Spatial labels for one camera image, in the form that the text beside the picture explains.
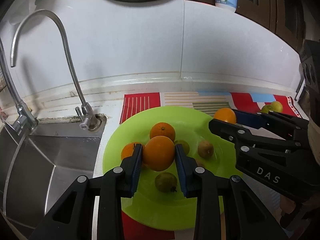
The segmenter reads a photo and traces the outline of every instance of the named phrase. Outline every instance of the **metal rod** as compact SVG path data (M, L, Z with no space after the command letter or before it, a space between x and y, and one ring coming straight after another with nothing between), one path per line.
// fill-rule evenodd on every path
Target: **metal rod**
M44 9L36 10L33 13L29 14L26 18L24 18L23 21L19 24L19 27L17 28L17 31L14 35L13 42L12 42L11 55L10 55L11 67L15 67L16 62L17 62L17 48L18 48L19 38L21 35L21 30L30 18L37 16L37 15L44 15L44 16L49 17L58 27L60 34L61 34L64 52L66 54L66 58L67 58L67 62L68 62L68 66L69 66L69 70L70 70L73 82L75 84L75 87L78 92L78 95L79 95L79 98L81 100L82 105L85 105L86 101L84 99L84 95L83 95L82 90L80 88L79 81L76 76L75 68L72 63L66 31L65 31L63 24L60 21L59 17L56 14L54 14L52 11L48 11L48 10L44 10Z
M21 102L21 97L19 96L17 89L13 84L12 77L8 68L7 60L4 55L4 48L2 45L1 38L0 38L0 66L1 66L1 71L3 74L4 81L8 87L8 90L12 96L12 99L15 105L17 106Z

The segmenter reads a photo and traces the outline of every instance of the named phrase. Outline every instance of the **white tile wall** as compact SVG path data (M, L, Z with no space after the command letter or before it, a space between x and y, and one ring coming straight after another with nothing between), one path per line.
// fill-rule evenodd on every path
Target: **white tile wall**
M215 6L185 2L182 77L248 79L296 88L299 55L255 22Z
M298 54L280 38L240 15L185 0L15 0L0 23L8 59L17 23L40 8L55 12L65 25L80 81L114 77L129 84L132 74L149 73L149 80L181 77L211 83L215 90L291 93L300 80ZM50 19L34 18L25 26L10 71L21 97L72 83ZM84 89L95 91L91 85L97 83L86 82ZM0 102L10 104L2 95Z
M52 10L63 22L80 81L180 71L184 0L42 0L39 8ZM0 35L9 58L16 26L6 19ZM34 18L25 26L11 70L25 96L72 82L59 31L49 18Z

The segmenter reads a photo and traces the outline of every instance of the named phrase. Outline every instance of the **kitchen countertop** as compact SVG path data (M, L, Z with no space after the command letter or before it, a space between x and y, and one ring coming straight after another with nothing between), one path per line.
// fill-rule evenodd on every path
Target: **kitchen countertop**
M97 159L95 163L94 173L93 177L99 177L103 175L102 171L102 161L103 161L103 155L106 148L106 145L113 134L113 132L117 129L119 126L119 120L122 113L122 107L123 107L123 101L124 101L124 93L123 92L115 92L111 100L106 101L98 101L98 102L91 102L90 96L86 97L87 100L92 105L94 112L96 114L105 114L107 117L107 123L105 125L105 129L100 141L100 146L97 154ZM307 116L303 113L300 106L297 103L294 103L295 107L299 110L300 113L302 113L302 116L304 118L307 118ZM58 106L58 107L52 107L45 110L40 110L37 113L37 117L40 120L45 120L46 118L58 118L58 117L66 117L66 116L75 116L75 110L74 108L76 106L79 106L79 104L72 104L72 105L66 105L66 106ZM9 122L13 122L17 115L11 115L8 117ZM264 135L264 136L270 136L273 137L272 134L266 130L264 131L254 131L252 130L252 133ZM98 203L99 203L99 197L96 197L95 205L94 205L94 211L93 211L93 223L92 223L92 240L96 240L96 228L97 228L97 218L98 218ZM175 232L175 239L192 239L193 238L193 229L183 230L180 231L178 234Z

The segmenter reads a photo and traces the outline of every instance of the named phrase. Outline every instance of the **stainless steel sink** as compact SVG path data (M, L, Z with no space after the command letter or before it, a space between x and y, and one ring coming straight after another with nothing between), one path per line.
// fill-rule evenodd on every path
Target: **stainless steel sink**
M27 135L8 169L3 197L7 217L35 228L78 176L92 178L105 123L104 118L96 132L81 130L76 122L39 124Z

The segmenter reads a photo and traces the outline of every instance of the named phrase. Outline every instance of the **kitchen faucet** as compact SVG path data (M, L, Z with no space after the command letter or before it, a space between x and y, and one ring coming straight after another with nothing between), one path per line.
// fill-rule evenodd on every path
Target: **kitchen faucet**
M64 52L66 54L66 58L67 58L68 66L69 66L69 70L70 70L73 82L75 84L76 90L78 92L79 98L80 98L81 103L82 103L81 108L82 108L82 113L83 114L81 114L81 111L80 111L79 107L76 107L76 109L75 109L77 115L79 116L79 118L81 120L80 128L83 129L83 130L95 130L95 129L97 129L100 126L101 121L98 118L96 118L92 107L84 99L84 95L83 95L82 90L80 88L79 81L78 81L78 78L76 76L76 71L75 71L75 68L74 68L73 63L72 63L66 31L64 29L64 26L63 26L62 22L58 18L58 16L56 14L54 14L52 11L45 10L45 9L36 10L33 13L29 14L27 17L25 17L23 19L23 21L19 24L19 27L17 28L17 31L16 31L16 33L15 33L15 35L13 37L13 41L12 41L12 48L11 48L11 55L10 55L11 67L15 67L16 66L17 48L18 48L18 42L19 42L19 38L20 38L20 35L21 35L22 28L24 27L24 25L26 24L26 22L30 18L32 18L34 16L38 16L38 15L44 15L44 16L49 17L57 25L57 27L58 27L58 29L60 31L61 38L62 38L62 43L63 43L63 47L64 47ZM10 76L9 69L6 68L5 72L7 72L7 76ZM12 79L10 79L8 81L6 80L6 82L7 82L7 84L11 83L11 86L14 87L14 85L12 83ZM13 92L14 93L10 92L11 95L13 97L17 98L17 96L19 96L19 95L18 95L17 90L15 88L14 88ZM25 103L23 103L23 104L24 104L25 107L22 107L22 109L24 110L24 112L27 112L26 109L28 109L28 108L27 108ZM32 119L28 115L27 115L27 119L28 119L28 123L29 124L33 124L30 127L35 127L36 126L36 123L34 123L32 121Z
M13 125L8 124L4 119L1 118L2 122L5 123L6 126L9 126L12 130L14 130L18 135L20 135L21 131L24 127L27 127L29 130L33 130L38 125L38 120L31 114L28 109L26 103L19 96L16 87L12 81L12 77L7 65L7 60L4 55L4 48L2 45L2 41L0 39L0 66L3 73L4 81L8 87L8 90L13 98L13 101L16 105L19 117L13 123Z

